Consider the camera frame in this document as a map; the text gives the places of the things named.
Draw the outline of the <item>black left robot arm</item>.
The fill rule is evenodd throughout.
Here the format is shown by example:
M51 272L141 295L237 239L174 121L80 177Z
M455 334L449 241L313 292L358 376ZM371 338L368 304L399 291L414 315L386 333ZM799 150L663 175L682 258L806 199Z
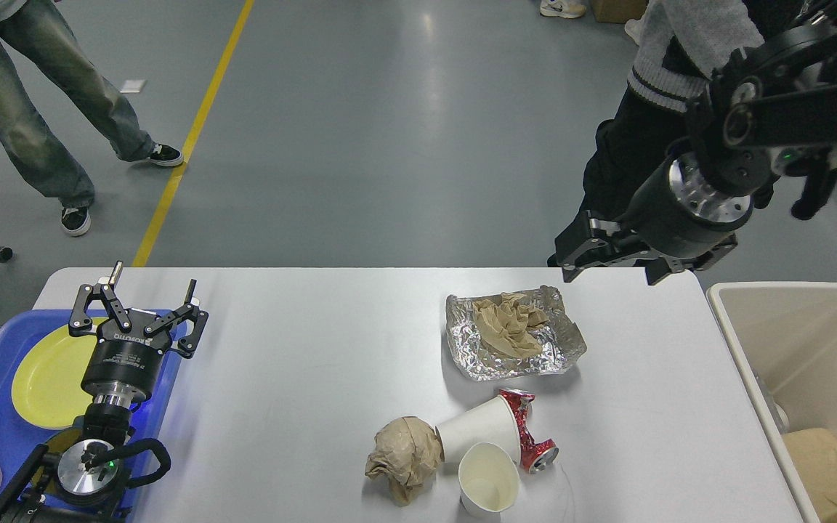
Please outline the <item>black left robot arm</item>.
M209 313L191 280L184 301L164 315L126 307L116 295L123 270L83 284L68 320L73 337L93 336L81 378L91 397L72 427L67 449L35 446L0 493L0 522L123 522L129 491L166 476L171 458L153 437L135 437L131 418L153 397L165 356L189 360Z

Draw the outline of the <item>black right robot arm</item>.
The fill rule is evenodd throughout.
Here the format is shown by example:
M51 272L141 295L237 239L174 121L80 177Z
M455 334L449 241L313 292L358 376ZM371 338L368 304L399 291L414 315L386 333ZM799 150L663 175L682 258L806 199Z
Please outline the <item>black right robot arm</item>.
M567 282L708 270L778 178L805 178L798 219L837 182L837 1L650 1L638 45L547 261Z

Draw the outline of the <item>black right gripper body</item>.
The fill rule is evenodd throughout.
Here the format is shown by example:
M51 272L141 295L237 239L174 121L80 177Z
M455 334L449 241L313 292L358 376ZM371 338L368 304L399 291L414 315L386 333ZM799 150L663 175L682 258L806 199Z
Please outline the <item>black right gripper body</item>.
M619 216L625 229L668 257L710 251L753 214L753 198L715 189L692 152L671 155L632 195Z

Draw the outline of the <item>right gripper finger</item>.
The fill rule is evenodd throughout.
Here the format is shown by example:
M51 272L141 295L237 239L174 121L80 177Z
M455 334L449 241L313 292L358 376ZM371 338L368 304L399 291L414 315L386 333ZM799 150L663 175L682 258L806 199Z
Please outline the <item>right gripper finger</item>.
M637 232L592 211L579 211L554 241L554 266L571 283L588 268L638 267L648 284L663 280L663 259Z
M711 247L705 253L692 258L675 258L668 256L661 256L651 259L644 265L645 277L647 277L648 285L657 285L664 281L670 275L679 274L679 272L698 272L712 268L713 265L720 262L727 254L734 251L738 246L737 235L730 234L724 240L718 242L714 247Z

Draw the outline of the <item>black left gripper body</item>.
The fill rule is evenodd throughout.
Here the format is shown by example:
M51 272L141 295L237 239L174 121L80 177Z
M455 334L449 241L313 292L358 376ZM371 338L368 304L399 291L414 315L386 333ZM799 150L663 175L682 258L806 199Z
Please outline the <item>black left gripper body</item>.
M122 405L145 402L153 396L163 352L172 345L168 330L144 332L161 318L157 312L131 309L127 315L129 332L122 331L113 319L97 327L95 349L81 381L81 388L91 397L123 397Z

